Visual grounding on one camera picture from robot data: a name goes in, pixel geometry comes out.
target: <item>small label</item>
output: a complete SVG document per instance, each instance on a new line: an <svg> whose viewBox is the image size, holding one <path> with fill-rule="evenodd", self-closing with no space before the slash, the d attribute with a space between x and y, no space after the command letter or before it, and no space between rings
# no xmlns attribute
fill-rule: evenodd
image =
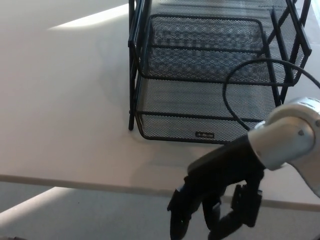
<svg viewBox="0 0 320 240"><path fill-rule="evenodd" d="M205 138L205 139L214 139L215 134L212 132L203 132L203 131L196 131L195 136L197 138Z"/></svg>

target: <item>black cable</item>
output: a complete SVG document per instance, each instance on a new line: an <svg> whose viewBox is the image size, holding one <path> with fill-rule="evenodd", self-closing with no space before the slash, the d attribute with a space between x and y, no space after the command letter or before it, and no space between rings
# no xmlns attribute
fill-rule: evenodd
<svg viewBox="0 0 320 240"><path fill-rule="evenodd" d="M303 68L294 65L293 63L289 62L289 61L284 61L284 60L280 60L280 59L273 59L273 58L258 58L258 59L253 59L253 60L249 60L249 61L245 61L241 64L239 64L238 66L236 66L226 77L224 83L223 83L223 87L222 87L222 97L223 97L223 102L226 106L226 108L228 109L229 113L235 118L235 120L242 126L244 127L244 129L246 129L247 131L251 130L251 128L245 124L244 121L242 121L240 119L240 117L237 116L237 114L231 109L228 100L227 100L227 85L231 79L231 77L233 76L233 74L235 74L236 71L238 71L239 69L249 65L249 64L254 64L254 63L264 63L264 62L269 62L269 63L276 63L276 64L281 64L283 66L289 66L292 69L298 71L298 73L302 73L303 75L305 75L308 79L310 79L319 89L320 89L320 83L310 74L308 73L306 70L304 70ZM274 83L271 86L274 87L278 87L279 85Z"/></svg>

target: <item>black metal rod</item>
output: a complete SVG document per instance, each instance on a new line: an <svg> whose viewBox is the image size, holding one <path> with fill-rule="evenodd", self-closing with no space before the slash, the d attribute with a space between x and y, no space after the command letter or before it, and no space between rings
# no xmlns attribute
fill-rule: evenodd
<svg viewBox="0 0 320 240"><path fill-rule="evenodd" d="M301 12L301 16L300 16L300 22L302 23L303 26L306 25L310 5L311 5L311 0L304 0L302 12Z"/></svg>
<svg viewBox="0 0 320 240"><path fill-rule="evenodd" d="M137 114L149 115L149 116L163 116L163 117L173 117L173 118L188 118L188 119L212 119L212 120L222 120L222 121L236 121L233 117L225 116L207 116L198 114L183 114L174 112L156 112L156 111L136 111ZM253 118L241 118L244 122L249 123L260 123L263 119L253 119Z"/></svg>
<svg viewBox="0 0 320 240"><path fill-rule="evenodd" d="M271 12L271 19L272 19L273 27L275 30L276 40L279 45L279 52L280 52L281 58L282 58L282 60L285 60L288 62L289 58L288 58L288 54L287 54L287 49L285 46L284 39L282 37L281 29L280 29L279 25L277 24L276 14L275 14L274 10ZM284 71L285 71L284 83L291 83L292 84L294 82L292 68L288 67L286 65L284 65L283 67L284 67Z"/></svg>
<svg viewBox="0 0 320 240"><path fill-rule="evenodd" d="M289 12L291 15L291 19L296 31L296 38L298 38L299 43L301 44L301 48L303 50L303 53L305 55L310 55L311 53L311 48L309 45L309 42L307 40L306 34L303 30L303 25L301 24L300 20L299 20L299 15L297 13L297 9L294 5L294 3L292 2L292 0L285 0L286 4L289 8Z"/></svg>
<svg viewBox="0 0 320 240"><path fill-rule="evenodd" d="M260 50L218 48L218 47L170 46L170 45L157 45L157 44L150 44L148 45L148 47L155 48L155 49L178 49L178 50L213 51L213 52L228 52L228 53L250 53L250 54L260 53Z"/></svg>
<svg viewBox="0 0 320 240"><path fill-rule="evenodd" d="M285 22L285 20L286 20L286 18L287 18L288 15L289 15L289 9L286 8L286 9L284 10L283 14L281 15L280 19L279 19L279 22L278 22L278 26L279 26L279 27L281 27L282 24L284 24L284 22ZM274 39L275 36L276 36L276 31L273 30L273 31L271 32L271 34L269 35L269 37L268 37L268 40L267 40L268 45L272 42L272 40Z"/></svg>

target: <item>silver metal casing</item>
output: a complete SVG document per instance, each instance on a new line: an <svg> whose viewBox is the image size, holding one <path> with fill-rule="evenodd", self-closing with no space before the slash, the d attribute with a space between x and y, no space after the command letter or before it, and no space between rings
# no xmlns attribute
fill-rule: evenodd
<svg viewBox="0 0 320 240"><path fill-rule="evenodd" d="M275 108L248 137L266 168L276 170L287 162L320 197L319 100L302 97Z"/></svg>

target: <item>metal frame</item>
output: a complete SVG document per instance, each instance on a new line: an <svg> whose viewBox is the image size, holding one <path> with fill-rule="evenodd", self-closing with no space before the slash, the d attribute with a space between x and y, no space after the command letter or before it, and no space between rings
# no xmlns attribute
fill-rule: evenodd
<svg viewBox="0 0 320 240"><path fill-rule="evenodd" d="M141 2L146 1L147 3L149 3L149 0L140 0ZM168 117L178 117L178 118L195 118L195 119L213 119L213 120L225 120L225 121L234 121L233 118L231 117L221 117L221 116L203 116L203 115L189 115L189 114L180 114L180 113L165 113L165 112L147 112L147 111L139 111L138 110L138 99L139 99L139 94L140 94L140 87L141 87L141 80L142 77L146 78L146 79L161 79L163 80L163 77L154 77L154 76L147 76L143 74L143 71L141 71L141 67L139 64L139 59L140 56L138 54L138 52L141 52L140 48L144 48L143 45L146 45L146 42L142 43L142 46L139 46L138 52L135 49L135 37L137 36L137 23L140 22L141 18L143 16L141 16L140 12L142 11L142 4L140 4L140 2L138 0L137 4L136 4L136 9L134 8L134 4L135 4L135 0L129 0L129 30L130 30L130 34L129 34L129 41L128 41L128 46L130 47L130 52L129 52L129 66L130 66L130 77L129 77L129 88L130 88L130 117L129 117L129 130L133 130L134 128L134 121L136 118L136 122L137 122L137 126L139 129L140 134L142 135L142 137L144 137L145 139L149 139L149 140L162 140L162 141L177 141L177 142L193 142L193 143L214 143L214 144L226 144L228 143L227 141L220 141L220 140L214 140L214 139L187 139L187 138L174 138L174 137L158 137L158 136L146 136L144 134L144 130L143 130L143 124L141 122L141 116L142 115L154 115L154 116L168 116ZM275 13L273 11L271 11L271 20L272 20L272 24L273 24L273 28L274 30L272 31L272 33L270 34L270 36L268 38L266 38L265 34L262 32L262 41L263 41L263 49L261 49L260 51L257 51L258 55L261 54L265 54L265 56L267 58L270 58L270 50L269 50L269 44L272 42L272 40L274 39L274 37L276 37L277 43L279 45L279 50L280 50L280 54L281 54L281 58L284 60L290 60L291 62L295 62L296 58L297 58L297 54L299 51L299 47L301 45L303 52L305 54L304 59L302 60L301 63L301 67L304 67L308 56L311 53L311 48L310 45L308 43L308 40L306 39L306 35L304 33L303 27L306 23L306 19L307 19L307 15L308 15L308 11L310 8L310 4L311 4L311 0L305 0L304 1L304 5L303 5L303 9L302 9L302 14L301 14L301 18L299 19L299 15L297 15L297 11L296 8L294 6L294 3L292 2L292 0L286 0L287 3L287 8L285 9L285 11L283 12L282 16L279 18L278 22L276 20L275 17ZM280 30L281 25L285 22L285 19L287 17L289 17L289 14L292 18L294 27L296 28L296 39L292 48L292 53L290 56L290 59L288 59L288 54L286 52L285 49L285 45L284 45L284 41L282 39L282 33ZM216 19L233 19L233 20L243 20L243 18L231 18L231 17L204 17L204 18L216 18ZM249 19L249 18L245 18L246 21L250 21L250 20L254 20L255 22L257 22L256 19ZM293 72L292 69L289 68L285 68L285 73L286 73L286 77L284 80L284 85L282 85L282 90L281 93L279 93L278 87L280 86L278 83L276 83L276 77L275 77L275 72L274 72L274 68L273 68L273 64L272 63L268 63L267 65L268 70L269 70L269 74L270 74L270 82L269 83L260 83L260 82L232 82L233 84L239 84L239 85L260 85L260 86L272 86L272 94L273 94L273 98L274 98L274 103L275 106L279 106L284 102L284 99L286 97L286 93L288 90L289 86L293 86L296 83L296 80L299 79L300 75L297 74L296 78L293 79ZM251 122L251 123L258 123L263 119L242 119L245 122Z"/></svg>

